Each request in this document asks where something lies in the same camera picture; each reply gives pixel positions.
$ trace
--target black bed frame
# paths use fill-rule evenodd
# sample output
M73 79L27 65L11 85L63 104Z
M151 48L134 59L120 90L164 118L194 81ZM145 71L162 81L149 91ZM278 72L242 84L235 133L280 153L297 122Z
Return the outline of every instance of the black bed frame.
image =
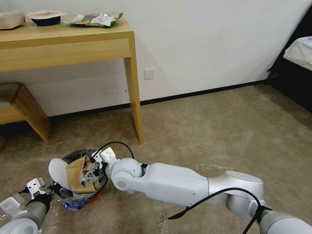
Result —
M267 83L312 112L312 71L283 58L285 50L296 39L306 36L312 36L312 6L268 70Z

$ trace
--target table drawer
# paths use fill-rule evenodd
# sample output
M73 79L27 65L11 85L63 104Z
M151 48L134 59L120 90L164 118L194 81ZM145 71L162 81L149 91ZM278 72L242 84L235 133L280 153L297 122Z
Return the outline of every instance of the table drawer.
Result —
M129 39L0 50L0 71L50 67L130 57Z

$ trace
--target electrical outlet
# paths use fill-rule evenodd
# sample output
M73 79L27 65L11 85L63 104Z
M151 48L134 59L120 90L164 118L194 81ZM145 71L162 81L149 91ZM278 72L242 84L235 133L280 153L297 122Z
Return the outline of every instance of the electrical outlet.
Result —
M145 79L153 79L155 75L155 69L145 69Z

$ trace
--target small trash can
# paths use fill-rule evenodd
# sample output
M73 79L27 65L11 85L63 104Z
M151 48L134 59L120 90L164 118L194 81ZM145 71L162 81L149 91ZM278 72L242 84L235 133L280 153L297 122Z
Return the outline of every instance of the small trash can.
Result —
M64 160L66 163L70 164L73 161L87 156L91 157L92 153L96 152L98 148L88 148L88 149L79 149L76 151L73 151L69 154L67 154L62 160ZM56 194L60 197L60 200L64 203L65 208L71 210L71 211L77 211L84 207L84 205L89 204L93 201L95 201L100 194L102 193L103 188L105 187L107 183L107 177L103 176L99 181L100 188L97 192L93 194L74 194L72 191L61 188Z

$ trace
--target plastic wrapper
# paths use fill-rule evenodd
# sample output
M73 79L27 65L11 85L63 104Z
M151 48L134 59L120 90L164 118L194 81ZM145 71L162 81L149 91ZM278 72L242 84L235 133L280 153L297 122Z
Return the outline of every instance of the plastic wrapper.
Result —
M68 202L64 202L64 207L70 211L78 211L80 209L82 209L85 204L87 203L87 201L83 201L80 203L68 203Z
M117 14L116 16L107 15L107 14L78 14L73 20L62 21L63 23L68 23L72 25L86 25L93 27L104 27L109 28L113 26L121 17L122 13Z

